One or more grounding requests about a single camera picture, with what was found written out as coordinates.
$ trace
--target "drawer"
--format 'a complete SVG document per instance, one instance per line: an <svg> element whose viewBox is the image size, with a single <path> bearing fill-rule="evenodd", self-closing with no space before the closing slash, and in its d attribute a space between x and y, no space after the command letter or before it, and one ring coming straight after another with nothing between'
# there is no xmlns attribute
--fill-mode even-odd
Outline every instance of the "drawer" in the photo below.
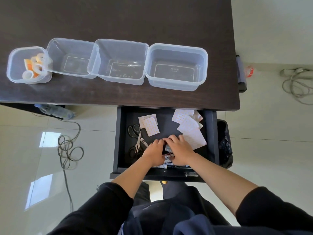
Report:
<svg viewBox="0 0 313 235"><path fill-rule="evenodd" d="M116 178L119 174L130 167L135 161L128 156L128 150L137 142L136 138L131 138L127 134L127 127L138 124L138 117L156 114L159 134L148 137L145 129L142 130L142 137L148 143L152 143L155 139L166 138L171 134L178 136L182 134L177 130L179 124L172 121L174 114L171 108L141 108L138 106L122 106L117 109L116 120L116 135L115 135L115 151L113 172L110 174L110 179ZM217 138L217 118L216 111L199 110L203 120L201 132L207 141L207 145L195 150L196 153L207 158L211 162L219 165L218 156L218 138ZM167 181L192 181L204 182L198 177L186 177L185 172L193 172L194 170L188 168L151 168L144 180L167 180Z"/></svg>

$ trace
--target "desk top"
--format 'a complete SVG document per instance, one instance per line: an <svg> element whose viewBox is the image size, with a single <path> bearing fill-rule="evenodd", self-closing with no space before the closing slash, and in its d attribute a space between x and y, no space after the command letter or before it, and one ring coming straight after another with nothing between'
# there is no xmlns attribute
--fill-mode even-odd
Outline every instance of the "desk top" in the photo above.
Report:
<svg viewBox="0 0 313 235"><path fill-rule="evenodd" d="M1 102L240 108L230 0L3 0L0 13ZM60 74L43 84L9 81L13 49L47 47L55 37L202 47L207 79L193 92L152 87L147 78L142 86Z"/></svg>

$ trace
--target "hand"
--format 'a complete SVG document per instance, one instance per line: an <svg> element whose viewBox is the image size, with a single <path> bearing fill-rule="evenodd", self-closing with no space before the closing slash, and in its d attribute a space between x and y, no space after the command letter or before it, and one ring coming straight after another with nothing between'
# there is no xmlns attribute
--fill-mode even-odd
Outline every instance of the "hand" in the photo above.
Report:
<svg viewBox="0 0 313 235"><path fill-rule="evenodd" d="M164 156L162 156L164 141L154 140L153 143L147 147L143 152L142 158L146 158L147 161L151 162L151 167L161 166L164 163Z"/></svg>
<svg viewBox="0 0 313 235"><path fill-rule="evenodd" d="M163 140L167 142L174 153L174 159L171 158L174 165L189 165L190 158L195 155L195 152L190 144L184 139L184 136L179 135L177 138L175 135L171 135L168 138L163 138Z"/></svg>

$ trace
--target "black sleeve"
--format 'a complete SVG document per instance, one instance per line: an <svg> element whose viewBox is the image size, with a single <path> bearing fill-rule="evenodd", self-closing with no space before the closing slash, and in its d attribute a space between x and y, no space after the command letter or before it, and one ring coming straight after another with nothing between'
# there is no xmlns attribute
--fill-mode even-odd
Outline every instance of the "black sleeve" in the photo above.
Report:
<svg viewBox="0 0 313 235"><path fill-rule="evenodd" d="M118 184L102 184L77 211L66 216L49 235L117 234L134 200Z"/></svg>
<svg viewBox="0 0 313 235"><path fill-rule="evenodd" d="M246 195L236 211L236 218L242 226L313 232L312 216L282 201L265 187L258 187Z"/></svg>

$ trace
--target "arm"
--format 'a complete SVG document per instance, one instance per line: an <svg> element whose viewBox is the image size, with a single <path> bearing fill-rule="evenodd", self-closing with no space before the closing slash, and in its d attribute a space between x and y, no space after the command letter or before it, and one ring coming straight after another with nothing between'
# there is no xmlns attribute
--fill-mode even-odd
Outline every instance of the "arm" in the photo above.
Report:
<svg viewBox="0 0 313 235"><path fill-rule="evenodd" d="M163 145L164 141L162 139L160 141L156 139L144 151L141 158L112 182L119 184L129 197L134 198L148 170L153 166L160 166L164 163L164 157L162 157Z"/></svg>
<svg viewBox="0 0 313 235"><path fill-rule="evenodd" d="M243 226L265 226L276 230L313 231L313 217L282 201L265 187L258 187L241 176L194 153L182 135L164 138L175 158L175 165L190 165Z"/></svg>
<svg viewBox="0 0 313 235"><path fill-rule="evenodd" d="M112 182L102 184L94 196L49 234L117 234L147 171L164 163L163 144L163 140L151 143L131 167Z"/></svg>

